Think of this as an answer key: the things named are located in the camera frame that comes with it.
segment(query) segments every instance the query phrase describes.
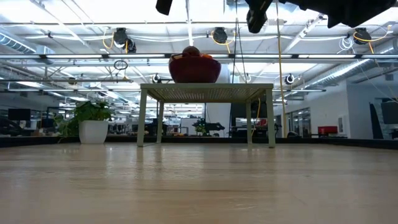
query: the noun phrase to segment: red bowl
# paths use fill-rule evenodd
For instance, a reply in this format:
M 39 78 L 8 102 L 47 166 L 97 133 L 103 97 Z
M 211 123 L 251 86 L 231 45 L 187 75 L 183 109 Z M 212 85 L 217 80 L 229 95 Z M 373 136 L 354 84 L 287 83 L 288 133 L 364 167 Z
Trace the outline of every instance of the red bowl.
M 221 64 L 206 57 L 183 57 L 169 63 L 175 83 L 215 83 Z

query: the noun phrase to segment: computer monitor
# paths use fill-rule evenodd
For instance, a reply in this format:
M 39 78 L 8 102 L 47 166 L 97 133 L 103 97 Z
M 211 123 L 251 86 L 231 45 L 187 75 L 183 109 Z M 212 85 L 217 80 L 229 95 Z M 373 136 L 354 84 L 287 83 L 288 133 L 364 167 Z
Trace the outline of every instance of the computer monitor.
M 8 109 L 8 119 L 11 121 L 30 121 L 30 109 Z

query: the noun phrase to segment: yellow cable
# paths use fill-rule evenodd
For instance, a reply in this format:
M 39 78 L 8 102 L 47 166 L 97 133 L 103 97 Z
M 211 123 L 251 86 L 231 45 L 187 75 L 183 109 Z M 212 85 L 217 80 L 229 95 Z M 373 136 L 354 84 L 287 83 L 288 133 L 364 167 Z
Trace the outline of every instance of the yellow cable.
M 229 49 L 229 45 L 228 45 L 228 44 L 226 45 L 226 49 L 228 50 L 228 53 L 230 54 L 231 51 L 230 51 L 230 49 Z
M 387 37 L 387 34 L 388 34 L 388 31 L 389 31 L 389 30 L 390 30 L 390 27 L 387 27 L 387 32 L 386 32 L 386 34 L 385 34 L 383 37 L 380 37 L 380 38 L 377 38 L 377 39 L 374 39 L 374 40 L 365 40 L 365 39 L 361 39 L 361 38 L 359 38 L 359 37 L 356 37 L 355 34 L 357 34 L 358 32 L 355 32 L 355 33 L 353 34 L 353 37 L 354 37 L 355 39 L 357 39 L 357 40 L 364 41 L 364 42 L 375 42 L 375 41 L 382 40 L 382 39 L 384 39 L 385 37 Z
M 261 107 L 261 100 L 260 100 L 260 98 L 259 98 L 259 109 L 257 110 L 257 118 L 256 118 L 256 120 L 254 121 L 254 127 L 256 127 L 256 121 L 257 121 L 257 119 L 259 119 L 259 116 L 260 116 L 260 107 Z
M 282 47 L 280 46 L 280 30 L 279 30 L 279 10 L 278 10 L 278 1 L 276 2 L 276 17 L 277 17 L 277 31 L 278 31 L 278 55 L 279 55 L 279 85 L 280 85 L 280 95 L 282 97 L 282 116 L 284 122 L 284 135 L 286 138 L 287 126 L 286 126 L 286 113 L 285 113 L 285 96 L 284 89 L 282 86 Z
M 214 43 L 216 43 L 218 45 L 229 45 L 230 43 L 232 43 L 232 41 L 234 41 L 234 39 L 232 38 L 232 40 L 229 41 L 228 43 L 220 44 L 220 43 L 217 43 L 217 41 L 214 39 L 213 34 L 214 34 L 214 31 L 211 31 L 211 39 L 214 41 Z
M 108 47 L 105 44 L 105 33 L 106 33 L 106 31 L 104 32 L 104 38 L 102 39 L 102 43 L 104 44 L 104 47 L 106 47 L 107 49 L 111 49 L 113 47 L 113 34 L 114 34 L 114 32 L 112 32 L 112 42 L 111 42 L 111 46 L 110 47 Z
M 369 44 L 369 48 L 371 49 L 372 54 L 374 54 L 373 48 L 372 48 L 372 44 L 370 42 L 368 42 Z

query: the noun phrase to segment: potted plant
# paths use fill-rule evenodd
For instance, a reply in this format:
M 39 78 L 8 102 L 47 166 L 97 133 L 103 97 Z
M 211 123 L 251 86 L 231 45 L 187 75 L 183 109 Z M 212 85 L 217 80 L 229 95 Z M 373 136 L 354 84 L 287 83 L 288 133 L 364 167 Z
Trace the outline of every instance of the potted plant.
M 102 144 L 105 142 L 108 133 L 108 120 L 112 118 L 114 111 L 107 102 L 90 101 L 77 104 L 73 110 L 75 116 L 69 121 L 62 117 L 56 117 L 61 135 L 77 136 L 83 144 Z

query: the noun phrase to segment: green leaves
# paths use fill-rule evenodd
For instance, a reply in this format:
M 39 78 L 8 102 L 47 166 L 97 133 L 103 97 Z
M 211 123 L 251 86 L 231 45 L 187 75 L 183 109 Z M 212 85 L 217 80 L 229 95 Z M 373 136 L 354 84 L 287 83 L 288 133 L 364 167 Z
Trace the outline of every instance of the green leaves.
M 62 116 L 54 118 L 58 124 L 61 135 L 63 136 L 77 136 L 79 135 L 79 123 L 82 121 L 106 121 L 111 120 L 112 114 L 115 112 L 109 108 L 108 102 L 99 101 L 92 103 L 90 101 L 81 102 L 76 105 L 73 110 L 75 116 L 66 121 Z

